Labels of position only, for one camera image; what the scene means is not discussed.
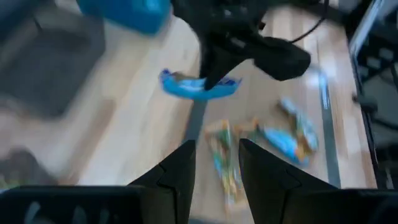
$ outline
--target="blue container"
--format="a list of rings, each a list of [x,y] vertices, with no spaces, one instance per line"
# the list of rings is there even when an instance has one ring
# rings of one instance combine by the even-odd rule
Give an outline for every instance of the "blue container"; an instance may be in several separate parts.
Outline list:
[[[170,0],[78,0],[82,13],[100,16],[144,34],[156,34],[170,12]]]

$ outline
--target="black robotic arm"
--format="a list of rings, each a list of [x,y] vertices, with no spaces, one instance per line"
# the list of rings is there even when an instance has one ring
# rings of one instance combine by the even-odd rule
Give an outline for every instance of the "black robotic arm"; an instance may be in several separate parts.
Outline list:
[[[250,58],[276,80],[303,75],[310,54],[288,40],[263,37],[257,29],[268,9],[293,1],[172,0],[175,16],[189,24],[200,41],[200,78],[206,78],[205,90]]]

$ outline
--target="black surface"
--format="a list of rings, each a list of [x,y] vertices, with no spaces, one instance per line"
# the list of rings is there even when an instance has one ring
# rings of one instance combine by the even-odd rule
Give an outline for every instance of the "black surface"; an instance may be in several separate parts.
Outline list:
[[[47,0],[0,0],[0,44],[44,2]]]
[[[336,189],[248,139],[239,164],[255,223],[396,222],[397,191]]]
[[[239,142],[242,181],[255,223],[280,223],[290,190],[333,190],[248,139]]]
[[[29,116],[59,118],[102,56],[103,21],[61,10],[56,13],[62,13],[65,20],[76,20],[75,26],[64,30],[56,22],[43,24],[21,47],[15,59],[0,70],[0,95],[5,99],[1,106]]]
[[[193,187],[195,185],[196,150],[195,141],[189,140],[171,153],[159,165],[129,184],[160,189],[171,189],[177,223],[188,223]]]

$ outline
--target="granola bar wrapper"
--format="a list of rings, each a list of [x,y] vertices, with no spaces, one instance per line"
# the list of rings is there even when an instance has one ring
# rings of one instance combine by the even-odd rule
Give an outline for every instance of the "granola bar wrapper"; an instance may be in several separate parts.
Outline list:
[[[224,188],[226,211],[248,208],[239,169],[238,136],[227,120],[207,126],[205,136]]]

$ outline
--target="candy wrapper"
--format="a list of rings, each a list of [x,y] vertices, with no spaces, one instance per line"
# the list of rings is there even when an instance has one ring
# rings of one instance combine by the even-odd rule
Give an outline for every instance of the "candy wrapper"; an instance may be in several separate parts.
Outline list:
[[[287,114],[295,137],[307,153],[318,150],[318,136],[312,122],[287,98],[279,101],[280,108]]]
[[[227,212],[248,207],[243,189],[238,157],[238,137],[228,121],[220,121],[205,129],[206,140],[213,153],[214,164],[225,193]]]
[[[205,91],[206,78],[188,77],[179,72],[171,73],[167,69],[160,73],[160,83],[164,91],[191,100],[211,100],[232,95],[241,81],[224,77],[212,89]]]
[[[303,145],[299,144],[288,131],[266,127],[260,124],[259,120],[256,118],[250,123],[236,126],[235,130],[239,133],[241,138],[247,138],[256,143],[258,143],[260,139],[265,139],[295,164],[306,166],[309,163],[309,157]]]

